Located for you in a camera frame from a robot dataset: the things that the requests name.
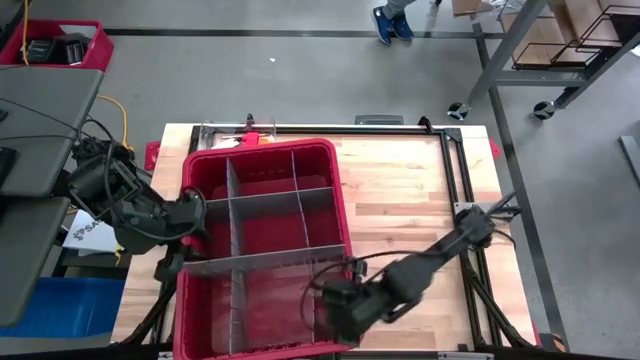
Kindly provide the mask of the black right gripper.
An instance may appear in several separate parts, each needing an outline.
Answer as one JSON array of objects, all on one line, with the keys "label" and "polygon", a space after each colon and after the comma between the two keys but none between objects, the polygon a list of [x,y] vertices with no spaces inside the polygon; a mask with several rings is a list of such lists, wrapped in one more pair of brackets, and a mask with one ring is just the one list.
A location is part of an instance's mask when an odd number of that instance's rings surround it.
[{"label": "black right gripper", "polygon": [[359,343],[361,337],[388,311],[390,295],[379,285],[336,281],[323,286],[321,300],[326,322],[338,343]]}]

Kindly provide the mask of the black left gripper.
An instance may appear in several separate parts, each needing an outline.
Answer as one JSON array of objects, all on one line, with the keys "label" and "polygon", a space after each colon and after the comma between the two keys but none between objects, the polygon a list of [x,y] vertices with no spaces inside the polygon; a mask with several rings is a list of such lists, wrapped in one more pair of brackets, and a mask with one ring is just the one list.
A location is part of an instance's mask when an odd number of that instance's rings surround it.
[{"label": "black left gripper", "polygon": [[[197,188],[184,188],[182,198],[172,209],[172,224],[178,228],[176,239],[193,234],[204,228],[206,198]],[[165,256],[157,262],[154,278],[157,281],[174,281],[182,270],[184,246],[171,245]]]}]

